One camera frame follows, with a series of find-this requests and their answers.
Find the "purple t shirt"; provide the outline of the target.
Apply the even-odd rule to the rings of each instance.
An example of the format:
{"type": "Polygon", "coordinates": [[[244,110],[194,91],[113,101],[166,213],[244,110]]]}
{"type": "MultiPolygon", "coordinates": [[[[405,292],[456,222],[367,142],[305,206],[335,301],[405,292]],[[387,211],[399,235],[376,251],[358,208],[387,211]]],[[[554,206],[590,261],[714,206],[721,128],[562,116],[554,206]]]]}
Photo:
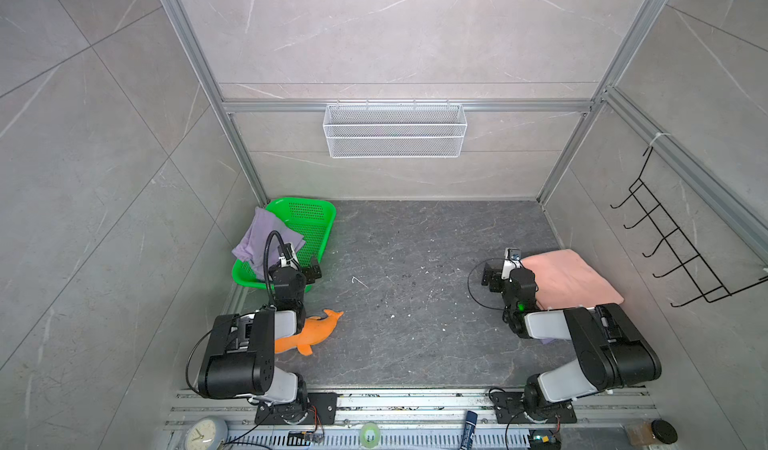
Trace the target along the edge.
{"type": "Polygon", "coordinates": [[[236,259],[251,269],[256,281],[263,280],[263,253],[266,240],[272,231],[277,231],[284,243],[296,252],[305,245],[304,237],[288,228],[275,214],[263,208],[256,208],[249,228],[232,250],[236,259]]]}

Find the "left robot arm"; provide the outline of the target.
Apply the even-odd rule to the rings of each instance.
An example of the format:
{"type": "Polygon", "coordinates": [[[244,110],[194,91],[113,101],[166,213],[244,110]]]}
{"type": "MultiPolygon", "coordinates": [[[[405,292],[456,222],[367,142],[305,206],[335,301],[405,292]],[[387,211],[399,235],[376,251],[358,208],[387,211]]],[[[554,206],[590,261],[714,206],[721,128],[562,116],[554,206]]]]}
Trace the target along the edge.
{"type": "Polygon", "coordinates": [[[307,277],[290,244],[278,250],[278,261],[265,268],[265,277],[266,306],[215,319],[194,391],[208,399],[244,398],[260,414],[298,424],[310,413],[305,380],[275,363],[277,341],[298,335],[306,321],[307,277]]]}

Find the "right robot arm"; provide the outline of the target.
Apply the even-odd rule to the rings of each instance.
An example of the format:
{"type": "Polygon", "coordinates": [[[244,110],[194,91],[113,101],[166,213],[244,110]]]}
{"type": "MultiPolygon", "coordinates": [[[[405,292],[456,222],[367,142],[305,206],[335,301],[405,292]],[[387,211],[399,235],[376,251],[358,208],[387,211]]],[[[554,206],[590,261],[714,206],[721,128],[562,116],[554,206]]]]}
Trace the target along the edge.
{"type": "Polygon", "coordinates": [[[500,295],[503,322],[521,339],[562,340],[574,360],[491,392],[513,420],[572,422],[573,400],[660,378],[661,360],[621,305],[619,292],[573,250],[521,257],[508,248],[483,264],[480,283],[500,295]]]}

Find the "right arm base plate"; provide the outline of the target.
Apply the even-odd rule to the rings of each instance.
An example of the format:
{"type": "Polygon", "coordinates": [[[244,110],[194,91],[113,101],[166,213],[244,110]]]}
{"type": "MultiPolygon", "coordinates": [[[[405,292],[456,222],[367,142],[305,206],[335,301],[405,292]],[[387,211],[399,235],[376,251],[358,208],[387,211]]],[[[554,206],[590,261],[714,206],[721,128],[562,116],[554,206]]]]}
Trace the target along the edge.
{"type": "Polygon", "coordinates": [[[521,391],[492,390],[487,394],[499,424],[575,424],[573,405],[566,401],[531,406],[524,402],[521,391]]]}

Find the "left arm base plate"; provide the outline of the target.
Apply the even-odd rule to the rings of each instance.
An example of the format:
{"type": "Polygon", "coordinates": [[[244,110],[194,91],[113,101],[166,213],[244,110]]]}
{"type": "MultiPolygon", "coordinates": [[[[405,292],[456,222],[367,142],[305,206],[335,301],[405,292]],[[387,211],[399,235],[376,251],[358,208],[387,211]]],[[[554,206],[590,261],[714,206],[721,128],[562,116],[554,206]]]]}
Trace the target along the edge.
{"type": "Polygon", "coordinates": [[[299,396],[286,404],[267,404],[260,402],[256,406],[254,422],[262,425],[315,425],[319,421],[323,426],[335,422],[339,395],[333,392],[310,392],[305,398],[299,396]]]}

